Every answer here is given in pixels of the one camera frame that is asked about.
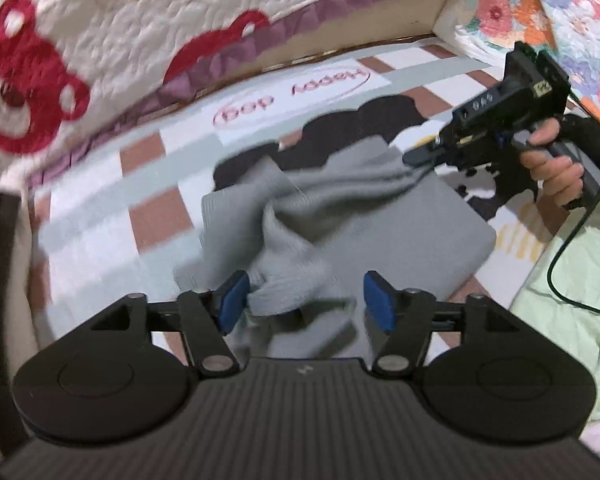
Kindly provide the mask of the person's right hand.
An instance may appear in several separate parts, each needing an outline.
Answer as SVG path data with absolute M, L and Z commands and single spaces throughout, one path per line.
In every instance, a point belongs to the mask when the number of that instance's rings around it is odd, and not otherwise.
M 530 136 L 528 143 L 532 150 L 520 154 L 524 168 L 530 171 L 533 180 L 542 183 L 545 195 L 550 196 L 557 206 L 568 206 L 577 200 L 583 191 L 584 168 L 568 156 L 547 157 L 541 148 L 554 142 L 560 125 L 557 119 L 547 119 Z

